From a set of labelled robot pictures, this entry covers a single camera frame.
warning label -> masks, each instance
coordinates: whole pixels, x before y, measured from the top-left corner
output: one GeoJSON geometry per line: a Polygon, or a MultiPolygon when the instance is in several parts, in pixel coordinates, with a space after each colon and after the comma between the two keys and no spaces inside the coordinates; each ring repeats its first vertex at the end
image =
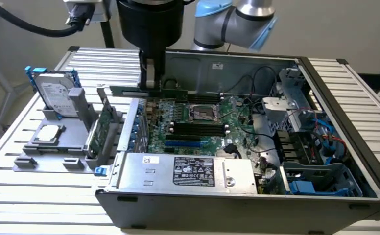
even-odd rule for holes
{"type": "Polygon", "coordinates": [[[175,185],[215,187],[213,159],[175,158],[175,185]]]}

blue latch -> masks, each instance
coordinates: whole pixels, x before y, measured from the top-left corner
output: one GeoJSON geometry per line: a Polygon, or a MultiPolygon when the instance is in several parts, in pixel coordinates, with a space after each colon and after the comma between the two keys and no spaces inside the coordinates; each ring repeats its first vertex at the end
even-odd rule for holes
{"type": "Polygon", "coordinates": [[[96,167],[95,176],[107,176],[107,168],[96,167]]]}

